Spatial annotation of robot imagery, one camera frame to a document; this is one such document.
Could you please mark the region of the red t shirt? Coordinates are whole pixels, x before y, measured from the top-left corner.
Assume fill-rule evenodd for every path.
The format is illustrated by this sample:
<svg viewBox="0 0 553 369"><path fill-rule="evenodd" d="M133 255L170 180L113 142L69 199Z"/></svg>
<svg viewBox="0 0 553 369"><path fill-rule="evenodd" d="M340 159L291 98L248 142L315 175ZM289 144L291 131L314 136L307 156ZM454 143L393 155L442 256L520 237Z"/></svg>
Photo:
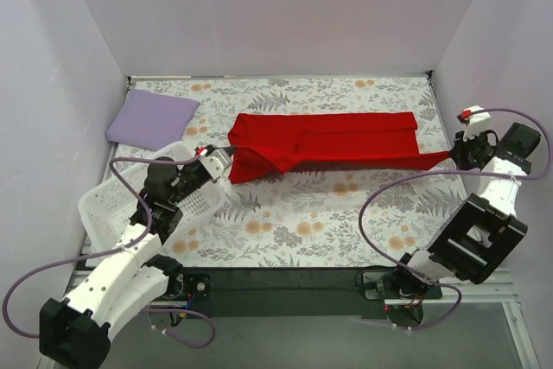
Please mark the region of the red t shirt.
<svg viewBox="0 0 553 369"><path fill-rule="evenodd" d="M422 153L411 112L314 115L238 114L228 133L230 181L247 183L290 171L432 169L449 152Z"/></svg>

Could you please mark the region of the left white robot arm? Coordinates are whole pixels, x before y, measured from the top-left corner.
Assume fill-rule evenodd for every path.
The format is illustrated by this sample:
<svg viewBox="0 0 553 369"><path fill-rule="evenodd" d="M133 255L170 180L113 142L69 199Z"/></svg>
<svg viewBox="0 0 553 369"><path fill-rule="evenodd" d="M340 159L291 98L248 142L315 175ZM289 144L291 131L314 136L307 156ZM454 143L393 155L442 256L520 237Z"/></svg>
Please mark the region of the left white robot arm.
<svg viewBox="0 0 553 369"><path fill-rule="evenodd" d="M179 203L222 170L203 156L148 165L120 240L76 289L41 307L39 350L67 368L100 367L130 320L157 297L173 300L183 291L181 265L160 250L181 222Z"/></svg>

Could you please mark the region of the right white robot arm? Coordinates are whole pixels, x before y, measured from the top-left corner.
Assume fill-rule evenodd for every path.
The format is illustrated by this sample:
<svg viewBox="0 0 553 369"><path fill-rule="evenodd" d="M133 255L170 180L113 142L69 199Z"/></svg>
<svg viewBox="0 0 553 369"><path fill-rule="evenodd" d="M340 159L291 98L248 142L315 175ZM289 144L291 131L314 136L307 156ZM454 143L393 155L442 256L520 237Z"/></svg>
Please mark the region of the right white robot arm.
<svg viewBox="0 0 553 369"><path fill-rule="evenodd" d="M515 123L494 145L490 130L471 139L455 135L450 157L461 170L505 174L505 179L482 177L470 194L433 237L429 246L405 254L391 273L389 284L398 296L423 296L432 281L455 277L474 284L485 282L526 235L528 226L517 219L515 202L520 181L531 163L527 157L539 145L541 135Z"/></svg>

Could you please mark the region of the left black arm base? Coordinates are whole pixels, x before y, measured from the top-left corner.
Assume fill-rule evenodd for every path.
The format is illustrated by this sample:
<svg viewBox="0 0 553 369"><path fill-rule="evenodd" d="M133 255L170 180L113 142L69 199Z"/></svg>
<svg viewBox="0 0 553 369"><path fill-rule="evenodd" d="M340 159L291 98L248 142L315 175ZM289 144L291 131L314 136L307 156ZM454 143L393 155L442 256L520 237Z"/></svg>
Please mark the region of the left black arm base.
<svg viewBox="0 0 553 369"><path fill-rule="evenodd" d="M211 277L207 274L182 274L168 280L168 287L162 299L173 302L169 313L170 326L175 328L186 319L184 310L190 310L196 302L204 302L209 297Z"/></svg>

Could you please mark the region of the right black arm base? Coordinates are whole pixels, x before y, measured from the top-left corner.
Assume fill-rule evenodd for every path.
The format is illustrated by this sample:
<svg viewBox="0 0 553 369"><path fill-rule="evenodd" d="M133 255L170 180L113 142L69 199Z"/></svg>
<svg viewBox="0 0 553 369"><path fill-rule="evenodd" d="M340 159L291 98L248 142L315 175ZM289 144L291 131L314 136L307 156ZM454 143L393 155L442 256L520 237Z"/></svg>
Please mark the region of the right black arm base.
<svg viewBox="0 0 553 369"><path fill-rule="evenodd" d="M401 327L419 327L424 317L423 302L442 299L440 288L423 283L400 266L362 268L357 271L354 284L372 308L363 319Z"/></svg>

